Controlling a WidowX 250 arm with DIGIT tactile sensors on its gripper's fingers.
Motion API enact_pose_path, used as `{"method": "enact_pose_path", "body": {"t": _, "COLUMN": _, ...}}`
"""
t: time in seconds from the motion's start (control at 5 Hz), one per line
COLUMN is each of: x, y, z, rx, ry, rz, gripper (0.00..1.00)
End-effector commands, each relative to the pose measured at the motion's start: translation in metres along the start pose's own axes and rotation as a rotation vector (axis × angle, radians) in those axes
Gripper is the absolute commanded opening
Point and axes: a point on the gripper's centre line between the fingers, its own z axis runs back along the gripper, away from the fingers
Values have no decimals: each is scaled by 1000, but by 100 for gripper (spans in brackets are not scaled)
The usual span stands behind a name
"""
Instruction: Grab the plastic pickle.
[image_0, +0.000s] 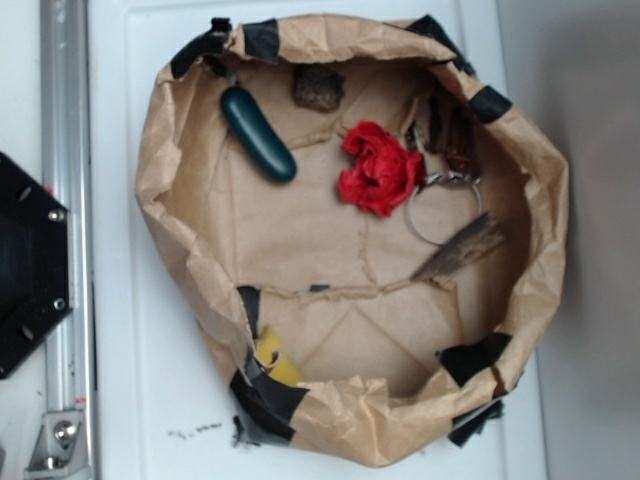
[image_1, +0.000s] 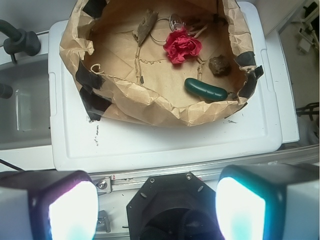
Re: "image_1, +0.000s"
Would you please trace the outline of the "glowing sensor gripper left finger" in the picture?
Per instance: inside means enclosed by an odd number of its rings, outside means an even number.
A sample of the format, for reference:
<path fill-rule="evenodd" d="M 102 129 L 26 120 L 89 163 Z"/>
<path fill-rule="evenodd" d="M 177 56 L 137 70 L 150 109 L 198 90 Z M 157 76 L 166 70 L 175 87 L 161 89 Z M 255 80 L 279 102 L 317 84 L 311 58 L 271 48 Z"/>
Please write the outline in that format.
<path fill-rule="evenodd" d="M 98 212 L 97 188 L 85 171 L 0 174 L 2 240 L 91 240 Z"/>

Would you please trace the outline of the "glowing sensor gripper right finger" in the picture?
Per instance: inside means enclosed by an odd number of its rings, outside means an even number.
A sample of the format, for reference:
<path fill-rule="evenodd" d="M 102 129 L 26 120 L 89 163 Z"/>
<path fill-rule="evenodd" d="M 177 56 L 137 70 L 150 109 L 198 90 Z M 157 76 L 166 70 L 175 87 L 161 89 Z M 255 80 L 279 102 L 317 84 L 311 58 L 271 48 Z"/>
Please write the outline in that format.
<path fill-rule="evenodd" d="M 320 168 L 228 165 L 216 186 L 215 209 L 226 240 L 318 240 Z"/>

